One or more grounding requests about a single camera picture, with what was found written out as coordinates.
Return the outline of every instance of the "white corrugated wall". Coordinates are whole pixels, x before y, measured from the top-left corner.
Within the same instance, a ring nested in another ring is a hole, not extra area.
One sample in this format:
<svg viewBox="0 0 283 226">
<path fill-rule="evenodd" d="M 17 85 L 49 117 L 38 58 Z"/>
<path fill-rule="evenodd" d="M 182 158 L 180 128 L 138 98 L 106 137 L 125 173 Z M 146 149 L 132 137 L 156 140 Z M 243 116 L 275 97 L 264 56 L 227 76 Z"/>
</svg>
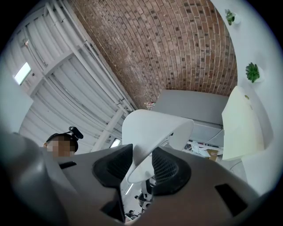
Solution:
<svg viewBox="0 0 283 226">
<path fill-rule="evenodd" d="M 87 153 L 93 150 L 119 107 L 73 54 L 46 10 L 44 2 L 40 4 L 37 6 L 39 9 L 26 17 L 15 30 L 3 53 L 6 65 L 13 76 L 26 62 L 32 69 L 21 87 L 33 98 L 34 103 L 19 132 L 41 146 L 50 135 L 66 132 L 69 126 L 75 126 L 84 135 L 78 142 L 77 153 Z M 52 2 L 51 5 L 59 18 Z M 95 74 L 122 105 L 121 98 L 113 91 L 105 75 L 103 76 L 101 70 L 92 63 L 93 60 L 99 64 L 101 62 L 93 55 L 94 51 L 88 48 L 91 41 L 87 47 L 86 41 L 77 30 L 78 25 L 75 26 L 74 20 L 68 15 L 65 16 L 72 28 L 68 27 L 65 19 L 61 22 L 64 30 Z M 127 103 L 131 104 L 132 101 L 127 99 Z M 124 118 L 125 115 L 110 131 L 111 137 L 106 140 L 104 148 L 109 147 L 114 138 L 122 138 Z"/>
</svg>

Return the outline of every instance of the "white panel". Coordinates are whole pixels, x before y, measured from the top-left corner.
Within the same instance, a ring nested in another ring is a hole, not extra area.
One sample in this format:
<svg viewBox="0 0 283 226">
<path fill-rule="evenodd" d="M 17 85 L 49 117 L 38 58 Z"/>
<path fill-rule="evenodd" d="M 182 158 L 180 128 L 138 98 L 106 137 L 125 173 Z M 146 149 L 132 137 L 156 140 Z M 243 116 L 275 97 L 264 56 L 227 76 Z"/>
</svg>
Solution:
<svg viewBox="0 0 283 226">
<path fill-rule="evenodd" d="M 215 146 L 224 146 L 224 130 L 221 130 L 213 139 L 211 139 L 208 144 Z"/>
<path fill-rule="evenodd" d="M 62 55 L 70 53 L 70 48 L 54 25 L 49 13 L 42 15 L 43 8 L 26 17 L 13 34 L 13 39 L 5 48 L 6 69 L 15 75 L 24 63 L 31 67 L 31 73 L 21 85 L 22 90 L 32 96 L 34 102 L 20 127 L 20 134 L 34 140 L 39 146 L 54 133 L 67 132 L 69 126 L 77 127 L 84 138 L 79 140 L 76 154 L 90 152 L 107 124 L 119 107 L 98 85 L 78 58 L 72 53 L 70 58 Z M 70 21 L 62 26 L 78 48 L 83 40 Z M 95 60 L 91 54 L 84 56 L 94 72 Z M 46 70 L 53 68 L 46 75 Z M 110 92 L 119 100 L 101 74 L 98 75 Z M 107 138 L 103 148 L 108 148 L 114 138 L 122 138 L 122 117 Z"/>
<path fill-rule="evenodd" d="M 237 26 L 227 25 L 237 58 L 237 84 L 244 88 L 260 121 L 265 150 L 242 158 L 247 180 L 259 194 L 273 190 L 282 174 L 283 56 L 278 40 L 258 12 L 243 0 L 212 0 L 222 18 L 230 9 L 241 18 Z M 251 84 L 246 66 L 256 63 L 265 80 Z"/>
<path fill-rule="evenodd" d="M 220 125 L 194 120 L 194 129 L 191 140 L 206 143 L 222 130 Z"/>
<path fill-rule="evenodd" d="M 20 126 L 33 100 L 12 78 L 0 58 L 0 125 L 6 132 L 19 132 Z"/>
</svg>

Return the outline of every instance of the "wall planter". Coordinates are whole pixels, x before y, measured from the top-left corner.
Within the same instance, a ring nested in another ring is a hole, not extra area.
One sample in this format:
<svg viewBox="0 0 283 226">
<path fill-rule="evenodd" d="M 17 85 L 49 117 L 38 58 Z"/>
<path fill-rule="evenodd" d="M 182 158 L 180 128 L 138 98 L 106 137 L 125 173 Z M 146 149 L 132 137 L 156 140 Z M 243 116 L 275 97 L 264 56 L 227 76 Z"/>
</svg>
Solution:
<svg viewBox="0 0 283 226">
<path fill-rule="evenodd" d="M 246 67 L 247 79 L 252 83 L 262 82 L 264 80 L 264 71 L 252 62 Z"/>
<path fill-rule="evenodd" d="M 229 9 L 226 9 L 225 13 L 226 13 L 227 22 L 230 26 L 232 24 L 239 24 L 241 22 L 238 14 L 231 12 Z"/>
</svg>

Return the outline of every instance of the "gray desk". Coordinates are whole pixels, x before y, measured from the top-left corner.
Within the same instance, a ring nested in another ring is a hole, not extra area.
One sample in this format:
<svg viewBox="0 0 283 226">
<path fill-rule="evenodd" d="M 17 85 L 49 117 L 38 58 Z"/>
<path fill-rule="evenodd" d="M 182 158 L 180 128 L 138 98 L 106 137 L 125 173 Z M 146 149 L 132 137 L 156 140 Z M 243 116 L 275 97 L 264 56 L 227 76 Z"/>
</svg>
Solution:
<svg viewBox="0 0 283 226">
<path fill-rule="evenodd" d="M 228 97 L 183 90 L 163 90 L 152 111 L 190 118 L 194 130 L 190 139 L 216 146 L 224 145 L 222 111 Z"/>
</svg>

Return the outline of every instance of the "metal beam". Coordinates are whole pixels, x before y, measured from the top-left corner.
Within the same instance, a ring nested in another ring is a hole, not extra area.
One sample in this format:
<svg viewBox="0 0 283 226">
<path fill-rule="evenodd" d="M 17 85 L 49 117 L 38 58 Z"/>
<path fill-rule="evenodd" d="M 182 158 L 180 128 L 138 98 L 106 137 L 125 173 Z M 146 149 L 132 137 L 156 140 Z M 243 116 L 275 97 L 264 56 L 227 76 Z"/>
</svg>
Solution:
<svg viewBox="0 0 283 226">
<path fill-rule="evenodd" d="M 124 112 L 123 112 L 122 109 L 119 109 L 115 113 L 115 115 L 112 117 L 111 121 L 108 123 L 108 125 L 105 127 L 102 134 L 100 135 L 100 137 L 96 141 L 91 152 L 99 151 L 103 147 L 103 145 L 104 145 L 105 141 L 108 139 L 111 131 L 114 129 L 115 125 L 118 123 L 118 121 L 120 120 L 120 118 L 122 117 L 123 114 L 124 114 Z"/>
<path fill-rule="evenodd" d="M 43 76 L 47 79 L 58 67 L 65 63 L 73 56 L 72 50 L 68 50 L 64 54 L 57 57 L 52 63 L 50 63 L 42 72 Z M 32 97 L 39 90 L 40 86 L 44 83 L 44 77 L 38 78 L 28 90 L 28 94 Z"/>
</svg>

